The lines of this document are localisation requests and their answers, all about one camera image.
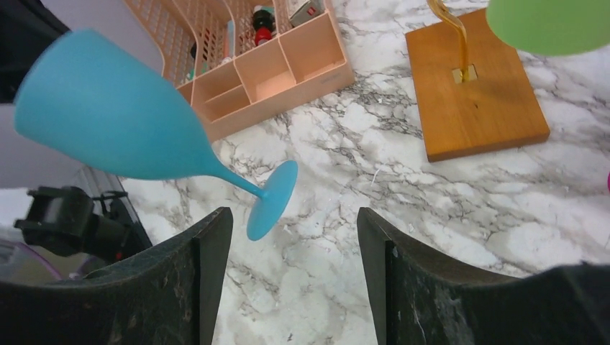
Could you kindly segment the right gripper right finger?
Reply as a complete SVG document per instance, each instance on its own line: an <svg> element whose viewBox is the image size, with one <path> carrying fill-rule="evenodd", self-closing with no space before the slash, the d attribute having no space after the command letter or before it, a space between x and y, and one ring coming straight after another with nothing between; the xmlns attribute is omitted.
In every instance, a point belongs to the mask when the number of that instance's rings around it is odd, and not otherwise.
<svg viewBox="0 0 610 345"><path fill-rule="evenodd" d="M452 258L370 208L358 241L379 344L607 344L609 266L516 278Z"/></svg>

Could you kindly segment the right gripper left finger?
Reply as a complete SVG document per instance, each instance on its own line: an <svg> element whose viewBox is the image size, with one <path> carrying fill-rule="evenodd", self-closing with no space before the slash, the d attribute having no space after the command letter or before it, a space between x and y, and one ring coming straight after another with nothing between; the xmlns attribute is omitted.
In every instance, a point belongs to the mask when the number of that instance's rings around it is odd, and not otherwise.
<svg viewBox="0 0 610 345"><path fill-rule="evenodd" d="M1 284L3 344L210 344L232 239L221 207L82 280Z"/></svg>

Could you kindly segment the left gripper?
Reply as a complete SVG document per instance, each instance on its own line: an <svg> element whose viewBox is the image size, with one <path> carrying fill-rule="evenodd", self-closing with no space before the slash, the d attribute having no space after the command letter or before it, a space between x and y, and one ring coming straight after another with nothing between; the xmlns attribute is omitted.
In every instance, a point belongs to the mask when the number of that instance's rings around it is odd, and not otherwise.
<svg viewBox="0 0 610 345"><path fill-rule="evenodd" d="M65 186L28 190L33 197L24 219L14 222L27 244L61 257L86 253L110 264L143 251L143 226L129 214L124 191L91 197Z"/></svg>

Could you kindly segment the blue wine glass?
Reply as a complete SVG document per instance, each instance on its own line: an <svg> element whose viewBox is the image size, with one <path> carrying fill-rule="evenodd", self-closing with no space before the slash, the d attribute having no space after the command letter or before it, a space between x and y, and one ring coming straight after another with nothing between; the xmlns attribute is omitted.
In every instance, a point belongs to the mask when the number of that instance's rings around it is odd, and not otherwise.
<svg viewBox="0 0 610 345"><path fill-rule="evenodd" d="M67 32L47 47L14 105L18 134L98 170L140 180L213 176L253 194L252 241L276 225L296 184L293 160L263 187L232 172L173 85L92 29Z"/></svg>

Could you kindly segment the green wine glass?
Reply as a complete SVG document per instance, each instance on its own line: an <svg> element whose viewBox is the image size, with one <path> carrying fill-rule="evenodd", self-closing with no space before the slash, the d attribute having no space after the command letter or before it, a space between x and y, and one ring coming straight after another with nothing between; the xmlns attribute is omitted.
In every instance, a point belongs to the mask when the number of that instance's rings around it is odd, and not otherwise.
<svg viewBox="0 0 610 345"><path fill-rule="evenodd" d="M493 0L491 31L504 43L538 55L576 55L609 44L609 0Z"/></svg>

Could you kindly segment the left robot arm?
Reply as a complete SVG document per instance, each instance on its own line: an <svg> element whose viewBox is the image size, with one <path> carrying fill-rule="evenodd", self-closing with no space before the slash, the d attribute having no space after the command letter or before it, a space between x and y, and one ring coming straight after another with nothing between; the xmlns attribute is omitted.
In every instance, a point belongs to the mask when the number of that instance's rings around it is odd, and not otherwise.
<svg viewBox="0 0 610 345"><path fill-rule="evenodd" d="M33 63L69 32L41 1L1 2L1 104L14 103ZM127 193L96 197L76 186L1 189L1 240L69 257L87 253L115 263L152 246L129 214Z"/></svg>

